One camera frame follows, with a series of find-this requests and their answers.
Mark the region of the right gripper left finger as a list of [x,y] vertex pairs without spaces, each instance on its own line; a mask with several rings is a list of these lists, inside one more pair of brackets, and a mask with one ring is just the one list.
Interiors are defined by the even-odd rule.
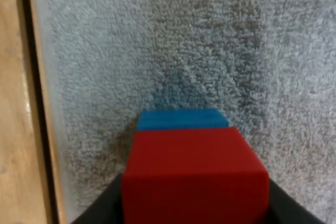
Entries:
[[122,224],[124,223],[121,178],[118,174],[103,193],[72,223],[73,224]]

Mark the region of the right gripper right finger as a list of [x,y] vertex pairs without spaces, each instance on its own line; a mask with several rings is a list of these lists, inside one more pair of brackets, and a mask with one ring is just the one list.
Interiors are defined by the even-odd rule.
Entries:
[[323,221],[291,198],[272,179],[269,187],[267,223],[324,224]]

